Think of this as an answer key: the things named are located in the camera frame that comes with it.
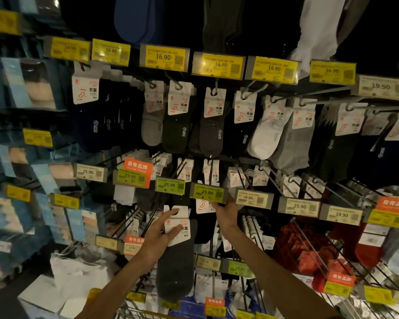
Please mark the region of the pile of white sock packs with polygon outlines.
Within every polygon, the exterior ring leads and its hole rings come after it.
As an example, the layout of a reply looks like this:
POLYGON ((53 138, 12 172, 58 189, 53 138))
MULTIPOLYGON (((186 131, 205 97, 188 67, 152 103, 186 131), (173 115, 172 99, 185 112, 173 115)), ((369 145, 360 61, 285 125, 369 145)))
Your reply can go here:
POLYGON ((75 319, 84 308, 91 289, 102 289, 113 277, 104 260, 88 263, 51 255, 53 276, 41 274, 18 300, 28 319, 75 319))

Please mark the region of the row of low price tags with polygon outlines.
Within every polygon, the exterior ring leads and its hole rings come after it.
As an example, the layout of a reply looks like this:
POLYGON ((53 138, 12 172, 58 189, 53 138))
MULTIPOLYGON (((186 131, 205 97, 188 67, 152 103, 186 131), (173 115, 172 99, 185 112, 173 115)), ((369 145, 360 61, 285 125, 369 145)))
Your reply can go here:
MULTIPOLYGON (((116 238, 96 235, 95 246, 117 254, 133 256, 141 246, 126 245, 124 241, 116 238)), ((197 253, 194 257, 195 266, 212 270, 225 275, 243 276, 245 279, 255 279, 250 268, 242 261, 231 258, 213 258, 197 253)), ((399 305, 394 309, 388 305, 372 305, 366 300, 361 300, 359 295, 342 296, 327 292, 318 292, 326 301, 334 305, 344 319, 399 319, 399 305)))

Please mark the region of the stack of blue packets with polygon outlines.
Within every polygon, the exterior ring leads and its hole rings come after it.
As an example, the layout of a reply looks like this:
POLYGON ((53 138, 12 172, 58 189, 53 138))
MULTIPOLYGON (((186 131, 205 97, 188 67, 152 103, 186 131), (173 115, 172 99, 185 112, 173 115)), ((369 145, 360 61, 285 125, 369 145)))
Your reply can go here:
POLYGON ((93 233, 76 229, 73 209, 50 204, 49 194, 92 204, 93 180, 74 176, 74 165, 100 166, 109 150, 90 153, 80 146, 68 105, 72 75, 52 59, 0 59, 0 288, 51 241, 91 242, 93 233), (53 148, 24 143, 23 128, 50 131, 53 148), (31 201, 6 196, 6 185, 31 190, 31 201))

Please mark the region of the charcoal sock pack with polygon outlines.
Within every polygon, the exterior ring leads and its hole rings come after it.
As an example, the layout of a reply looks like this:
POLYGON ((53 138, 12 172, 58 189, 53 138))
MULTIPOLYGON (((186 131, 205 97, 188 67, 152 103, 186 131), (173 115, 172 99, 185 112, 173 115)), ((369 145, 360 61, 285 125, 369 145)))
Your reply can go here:
POLYGON ((224 121, 231 109, 225 97, 226 89, 206 88, 199 127, 199 146, 208 159, 217 157, 223 150, 224 121))

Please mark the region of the person's right forearm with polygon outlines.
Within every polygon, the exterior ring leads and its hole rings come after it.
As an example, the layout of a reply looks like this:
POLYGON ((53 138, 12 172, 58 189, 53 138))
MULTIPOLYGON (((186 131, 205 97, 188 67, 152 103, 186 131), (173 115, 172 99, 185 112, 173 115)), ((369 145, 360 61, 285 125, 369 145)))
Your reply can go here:
POLYGON ((222 233, 285 319, 342 319, 322 297, 271 259, 236 225, 223 227, 222 233))

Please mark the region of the group of red sock packs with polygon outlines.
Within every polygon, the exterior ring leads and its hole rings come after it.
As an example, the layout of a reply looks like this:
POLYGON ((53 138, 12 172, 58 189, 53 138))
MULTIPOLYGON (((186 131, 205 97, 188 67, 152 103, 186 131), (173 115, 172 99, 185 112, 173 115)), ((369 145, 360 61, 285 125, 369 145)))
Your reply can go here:
POLYGON ((383 254, 380 239, 385 237, 365 233, 365 227, 365 223, 333 224, 327 231, 324 223, 291 222, 277 238, 274 259, 291 273, 305 277, 316 292, 349 296, 362 281, 360 269, 370 271, 383 254), (354 287, 327 281, 331 270, 355 276, 354 287))

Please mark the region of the row of yellow price tags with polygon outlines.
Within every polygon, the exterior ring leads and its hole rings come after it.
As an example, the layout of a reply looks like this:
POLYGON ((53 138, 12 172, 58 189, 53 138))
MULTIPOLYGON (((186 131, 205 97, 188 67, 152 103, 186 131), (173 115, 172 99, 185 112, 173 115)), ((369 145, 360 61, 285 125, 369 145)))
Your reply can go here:
MULTIPOLYGON (((44 55, 82 63, 90 60, 128 67, 131 46, 93 39, 92 42, 46 36, 44 55)), ((235 56, 191 52, 187 48, 141 44, 139 66, 164 71, 190 72, 192 75, 227 80, 252 80, 266 83, 297 85, 301 62, 262 56, 235 56)), ((328 60, 310 61, 309 81, 337 85, 335 88, 311 92, 310 95, 350 91, 351 96, 399 101, 399 78, 356 73, 356 64, 328 60)))

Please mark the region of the hanging blue garment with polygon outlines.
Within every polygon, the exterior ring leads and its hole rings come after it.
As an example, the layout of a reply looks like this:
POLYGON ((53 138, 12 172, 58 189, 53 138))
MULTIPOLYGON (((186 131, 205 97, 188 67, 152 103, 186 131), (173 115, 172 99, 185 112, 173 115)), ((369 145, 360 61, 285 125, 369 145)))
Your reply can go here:
POLYGON ((165 0, 116 0, 116 31, 137 49, 141 44, 164 44, 164 19, 165 0))

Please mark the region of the black sock pack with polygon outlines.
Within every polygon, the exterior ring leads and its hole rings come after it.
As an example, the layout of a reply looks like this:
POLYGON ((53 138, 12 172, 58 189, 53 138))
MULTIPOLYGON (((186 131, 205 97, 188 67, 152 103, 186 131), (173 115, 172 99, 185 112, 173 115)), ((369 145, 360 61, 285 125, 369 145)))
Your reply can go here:
POLYGON ((256 94, 237 91, 225 118, 223 153, 239 158, 246 149, 256 127, 256 94))
POLYGON ((345 180, 360 138, 368 103, 325 104, 309 150, 309 173, 325 183, 345 180))

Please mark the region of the dark grey sock pack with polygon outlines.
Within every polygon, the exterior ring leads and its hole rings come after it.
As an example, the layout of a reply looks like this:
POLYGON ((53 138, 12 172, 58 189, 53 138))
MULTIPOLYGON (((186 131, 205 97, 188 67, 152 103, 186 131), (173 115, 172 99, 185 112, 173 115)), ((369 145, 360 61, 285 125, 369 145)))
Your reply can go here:
POLYGON ((187 206, 175 205, 173 209, 179 211, 165 220, 165 233, 177 225, 182 225, 182 230, 158 260, 156 288, 161 299, 177 303, 190 293, 194 284, 194 240, 198 223, 189 219, 187 206))

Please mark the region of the person's left forearm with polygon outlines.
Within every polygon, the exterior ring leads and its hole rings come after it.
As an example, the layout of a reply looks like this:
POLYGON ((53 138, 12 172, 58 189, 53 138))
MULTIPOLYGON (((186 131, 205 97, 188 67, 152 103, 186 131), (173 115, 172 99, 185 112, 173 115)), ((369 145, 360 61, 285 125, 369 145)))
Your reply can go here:
POLYGON ((154 250, 138 252, 96 297, 86 303, 75 319, 112 319, 140 276, 151 270, 160 256, 154 250))

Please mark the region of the white sock pack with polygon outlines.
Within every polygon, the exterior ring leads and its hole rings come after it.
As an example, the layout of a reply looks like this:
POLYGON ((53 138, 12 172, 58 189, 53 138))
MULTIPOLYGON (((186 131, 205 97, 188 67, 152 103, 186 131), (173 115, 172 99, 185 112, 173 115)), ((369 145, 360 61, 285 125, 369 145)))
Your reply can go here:
POLYGON ((253 133, 247 152, 260 160, 267 160, 277 149, 283 129, 289 121, 293 108, 286 107, 286 99, 266 95, 262 100, 263 115, 253 133))

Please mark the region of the person's right hand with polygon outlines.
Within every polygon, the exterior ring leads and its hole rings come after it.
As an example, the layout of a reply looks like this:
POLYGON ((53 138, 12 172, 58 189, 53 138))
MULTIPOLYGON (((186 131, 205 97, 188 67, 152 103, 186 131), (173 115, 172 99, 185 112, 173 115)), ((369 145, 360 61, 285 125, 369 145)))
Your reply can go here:
POLYGON ((234 198, 228 195, 225 206, 220 205, 220 215, 217 216, 217 222, 221 228, 223 236, 229 240, 230 236, 240 231, 237 223, 238 209, 234 198))

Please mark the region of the light grey sock pack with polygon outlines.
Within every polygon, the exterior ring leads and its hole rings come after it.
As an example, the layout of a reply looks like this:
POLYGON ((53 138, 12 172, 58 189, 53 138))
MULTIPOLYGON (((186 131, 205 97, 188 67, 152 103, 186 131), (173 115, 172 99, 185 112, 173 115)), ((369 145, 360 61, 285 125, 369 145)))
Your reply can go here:
POLYGON ((165 115, 165 83, 164 81, 145 82, 145 103, 141 135, 148 146, 157 146, 162 142, 163 120, 165 115))

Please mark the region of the row of small hanging sock packs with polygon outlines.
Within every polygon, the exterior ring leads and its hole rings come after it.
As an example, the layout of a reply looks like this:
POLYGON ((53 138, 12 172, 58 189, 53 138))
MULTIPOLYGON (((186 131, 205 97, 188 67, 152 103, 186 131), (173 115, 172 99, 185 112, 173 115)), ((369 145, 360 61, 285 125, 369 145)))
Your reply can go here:
MULTIPOLYGON (((172 162, 172 155, 168 153, 157 153, 152 158, 144 157, 146 155, 145 151, 134 151, 133 154, 128 154, 127 156, 139 156, 141 160, 147 160, 148 162, 156 163, 151 180, 155 180, 156 177, 164 177, 164 167, 168 166, 172 162)), ((198 167, 199 165, 194 163, 192 159, 186 160, 186 166, 184 167, 178 179, 185 180, 186 182, 192 182, 194 179, 193 167, 198 167)), ((229 167, 227 179, 222 181, 224 186, 230 188, 230 193, 235 193, 236 187, 242 187, 241 180, 243 180, 244 185, 248 186, 246 182, 245 174, 238 168, 236 171, 235 167, 229 167)), ((253 171, 253 185, 256 187, 266 186, 269 182, 269 177, 266 176, 265 171, 260 171, 258 166, 255 166, 253 171)), ((283 191, 283 195, 287 197, 293 197, 289 192, 292 191, 296 197, 299 197, 300 188, 305 190, 304 199, 320 199, 325 191, 325 182, 319 178, 314 178, 308 175, 303 175, 302 177, 288 176, 288 175, 278 175, 275 180, 277 186, 283 191)))

